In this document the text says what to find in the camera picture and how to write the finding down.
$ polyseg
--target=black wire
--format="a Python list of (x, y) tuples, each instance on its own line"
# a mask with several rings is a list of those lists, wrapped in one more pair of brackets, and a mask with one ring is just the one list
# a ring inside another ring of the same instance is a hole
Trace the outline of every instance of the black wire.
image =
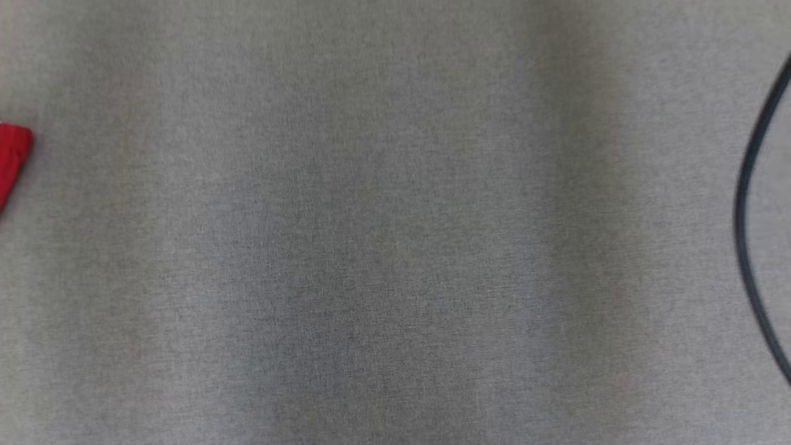
[(774, 81), (772, 90), (763, 104), (761, 114), (755, 122), (755, 127), (752, 130), (750, 142), (747, 144), (747, 152), (744, 154), (742, 161), (741, 171), (739, 173), (739, 184), (736, 186), (736, 202), (733, 211), (733, 235), (736, 242), (736, 255), (739, 258), (739, 269), (741, 271), (742, 280), (744, 281), (744, 288), (747, 291), (747, 296), (750, 299), (752, 312), (755, 314), (755, 320), (758, 321), (758, 326), (761, 328), (766, 345), (777, 362), (780, 372), (785, 376), (785, 380), (791, 385), (791, 365), (785, 356), (783, 349), (780, 346), (777, 336), (774, 334), (772, 324), (769, 317), (766, 315), (766, 309), (761, 302), (761, 296), (758, 293), (758, 286), (755, 283), (755, 277), (752, 275), (752, 265), (750, 263), (750, 254), (747, 251), (747, 192), (750, 188), (750, 178), (752, 171), (755, 168), (755, 159), (758, 157), (758, 152), (761, 150), (763, 138), (766, 136), (766, 131), (769, 129), (769, 123), (772, 121), (774, 112), (778, 108), (780, 99), (785, 92), (786, 86), (791, 80), (791, 55), (785, 60), (778, 78)]

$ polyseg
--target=red object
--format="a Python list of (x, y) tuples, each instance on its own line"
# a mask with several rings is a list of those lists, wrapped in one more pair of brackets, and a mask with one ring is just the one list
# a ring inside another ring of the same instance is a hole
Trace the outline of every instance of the red object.
[(0, 124), (0, 210), (6, 203), (22, 162), (28, 157), (33, 133), (25, 127)]

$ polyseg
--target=black cable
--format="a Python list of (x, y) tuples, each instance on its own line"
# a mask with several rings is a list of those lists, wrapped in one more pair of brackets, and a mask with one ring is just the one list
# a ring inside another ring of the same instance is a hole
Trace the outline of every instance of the black cable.
[(739, 172), (739, 183), (736, 186), (736, 202), (734, 203), (733, 211), (733, 235), (736, 242), (736, 255), (739, 258), (739, 269), (741, 271), (742, 280), (744, 281), (744, 288), (747, 291), (747, 296), (750, 299), (752, 312), (755, 314), (755, 320), (761, 328), (766, 345), (777, 362), (780, 372), (785, 376), (785, 380), (791, 385), (791, 364), (785, 356), (783, 349), (780, 346), (777, 336), (774, 334), (774, 329), (766, 315), (766, 309), (761, 302), (761, 295), (758, 293), (758, 286), (755, 283), (755, 277), (752, 275), (752, 266), (750, 263), (750, 254), (747, 251), (747, 192), (750, 188), (750, 178), (752, 171), (755, 168), (755, 159), (758, 157), (758, 152), (761, 150), (763, 138), (766, 136), (766, 131), (769, 129), (769, 124), (772, 121), (774, 112), (778, 108), (780, 99), (785, 92), (786, 86), (791, 80), (791, 55), (785, 60), (778, 78), (774, 81), (772, 90), (763, 104), (761, 114), (755, 122), (755, 127), (752, 130), (750, 142), (747, 144), (747, 152), (744, 154), (742, 161), (741, 171)]

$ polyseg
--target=red fabric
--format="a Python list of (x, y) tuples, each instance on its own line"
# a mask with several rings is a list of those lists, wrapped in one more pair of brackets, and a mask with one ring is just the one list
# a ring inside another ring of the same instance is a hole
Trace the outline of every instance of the red fabric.
[(33, 133), (16, 125), (0, 124), (0, 210), (6, 203), (22, 162), (28, 157)]

